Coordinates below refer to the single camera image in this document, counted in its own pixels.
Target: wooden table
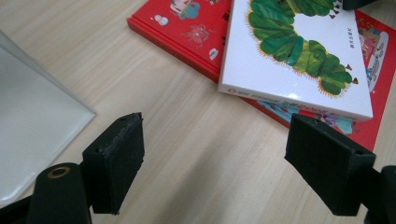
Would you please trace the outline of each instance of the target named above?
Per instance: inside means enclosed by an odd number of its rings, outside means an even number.
[[[92,214],[93,223],[362,223],[363,206],[335,217],[283,159],[288,129],[128,28],[144,3],[0,1],[0,29],[97,113],[54,164],[80,163],[115,119],[143,113],[143,166],[120,215]],[[380,0],[363,11],[395,28],[395,9]],[[396,164],[394,99],[395,83],[377,170]]]

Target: book cover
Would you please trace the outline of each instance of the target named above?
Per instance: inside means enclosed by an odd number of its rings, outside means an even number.
[[[197,1],[197,2],[201,4],[207,4],[206,0]],[[224,28],[217,33],[217,35],[220,36],[220,39],[217,39],[218,41],[216,42],[216,44],[213,45],[215,46],[216,49],[219,50],[219,54],[222,54],[224,49],[223,44],[224,44],[225,36],[227,35],[226,28],[228,25],[227,21],[229,18],[229,13],[231,8],[231,0],[211,1],[211,2],[209,2],[209,5],[211,7],[208,7],[208,10],[218,10],[219,7],[221,7],[221,12],[218,13],[219,16],[217,18],[213,17],[212,19],[214,21],[217,21],[217,24],[221,25]],[[164,11],[167,15],[171,15],[172,16],[171,18],[174,18],[174,16],[176,16],[172,10],[169,10],[170,4],[171,4],[171,0],[169,1],[149,0],[144,6],[142,6],[139,10],[137,10],[132,17],[127,18],[129,27],[134,31],[138,32],[139,34],[141,34],[143,37],[147,38],[149,41],[159,46],[160,48],[176,56],[181,61],[189,64],[191,67],[201,72],[205,76],[209,77],[213,81],[218,82],[219,71],[221,68],[221,60],[214,61],[213,66],[211,67],[207,67],[204,64],[199,63],[200,61],[208,61],[205,53],[202,53],[203,55],[202,57],[196,56],[195,59],[198,58],[198,60],[196,61],[189,60],[188,58],[190,56],[183,49],[183,46],[176,45],[175,43],[175,42],[180,42],[181,32],[177,32],[176,33],[177,35],[174,35],[175,38],[174,40],[172,40],[172,38],[169,37],[165,38],[165,36],[169,36],[167,32],[172,34],[174,32],[172,32],[172,30],[163,29],[162,25],[154,22],[155,21],[154,17],[156,15],[159,15],[160,12],[162,11]],[[385,60],[383,61],[382,68],[380,69],[380,73],[383,75],[380,76],[381,78],[379,79],[378,84],[376,85],[374,91],[371,91],[370,93],[372,98],[373,112],[374,112],[373,119],[365,122],[356,123],[350,119],[334,119],[332,117],[320,116],[311,112],[290,108],[284,105],[274,105],[274,104],[265,103],[264,101],[256,101],[244,97],[241,97],[241,99],[253,105],[261,112],[275,119],[285,127],[289,127],[292,113],[300,113],[312,117],[317,116],[318,118],[325,121],[327,124],[334,127],[334,129],[347,135],[349,138],[353,139],[354,141],[366,147],[367,149],[373,151],[380,121],[382,119],[382,114],[385,108],[385,103],[387,101],[390,84],[392,82],[393,74],[395,71],[395,64],[392,62],[396,57],[396,52],[395,52],[396,34],[392,28],[381,23],[380,21],[374,20],[373,18],[365,15],[362,12],[359,12],[358,10],[356,11],[356,20],[357,21],[361,20],[361,22],[358,22],[359,27],[361,27],[363,24],[371,27],[372,24],[374,28],[373,30],[375,30],[376,33],[385,32],[389,34],[389,43],[388,46],[386,47],[386,51],[384,51],[385,52],[384,54],[387,56],[384,57]],[[191,45],[192,43],[188,43],[187,47],[185,48],[191,49]]]
[[[128,26],[199,73],[219,83],[231,0],[148,0]],[[241,97],[284,126],[256,100]]]
[[[305,2],[233,1],[219,91],[371,119],[354,12],[334,0]]]
[[[372,119],[364,122],[353,122],[351,119],[321,116],[287,106],[268,104],[263,101],[259,101],[259,103],[287,122],[290,122],[292,113],[321,119],[335,130],[373,151],[388,100],[390,85],[396,75],[396,64],[394,63],[396,59],[396,30],[359,10],[356,10],[355,13],[373,106]]]

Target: cartoon illustration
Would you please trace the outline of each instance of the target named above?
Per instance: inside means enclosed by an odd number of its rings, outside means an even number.
[[[381,74],[380,71],[388,47],[389,35],[386,32],[375,29],[369,21],[367,22],[364,19],[358,20],[357,23],[360,27],[359,39],[366,66],[367,83],[369,91],[373,92]]]
[[[165,26],[169,23],[169,20],[166,17],[162,17],[160,15],[155,15],[154,20],[157,21],[161,26]]]
[[[218,56],[218,54],[219,54],[219,50],[218,49],[211,49],[209,51],[209,59],[211,61],[215,60],[215,58]]]
[[[208,1],[209,3],[210,3],[210,5],[215,5],[215,3],[219,3],[219,2],[221,2],[222,0],[206,0],[206,1]]]
[[[171,9],[181,20],[197,18],[200,7],[199,3],[192,0],[171,0]]]
[[[192,26],[191,30],[183,35],[187,36],[191,43],[196,44],[197,48],[201,48],[204,45],[203,43],[209,38],[209,32],[202,24]]]
[[[318,81],[321,92],[342,96],[352,83],[352,76],[340,60],[315,40],[305,40],[294,30],[296,13],[306,16],[327,16],[339,12],[335,0],[252,0],[247,20],[252,33],[259,40],[263,55],[293,68]]]
[[[359,28],[359,37],[364,59],[367,60],[369,56],[375,53],[376,45],[379,42],[379,34],[373,29],[368,31],[364,28]]]

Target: book spine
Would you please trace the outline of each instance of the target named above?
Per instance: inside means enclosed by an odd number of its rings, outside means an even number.
[[[262,93],[262,92],[252,91],[252,90],[246,90],[246,89],[243,89],[240,87],[235,87],[235,86],[226,85],[226,84],[219,84],[219,91],[224,92],[224,93],[229,93],[232,95],[237,95],[239,97],[249,98],[249,99],[256,100],[256,101],[257,100],[264,101],[269,104],[283,105],[283,106],[287,106],[289,108],[296,108],[296,109],[303,110],[303,111],[313,112],[315,114],[327,115],[327,116],[334,117],[334,118],[351,119],[353,121],[366,121],[366,120],[370,119],[369,117],[351,114],[351,113],[340,111],[340,110],[338,110],[338,111],[334,111],[333,109],[329,110],[329,108],[326,108],[324,106],[310,105],[310,104],[300,102],[297,100],[293,100],[290,98],[270,95],[267,93]]]

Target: transparent plastic sheet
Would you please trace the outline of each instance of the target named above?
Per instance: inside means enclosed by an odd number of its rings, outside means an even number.
[[[0,33],[0,207],[15,202],[94,113]]]

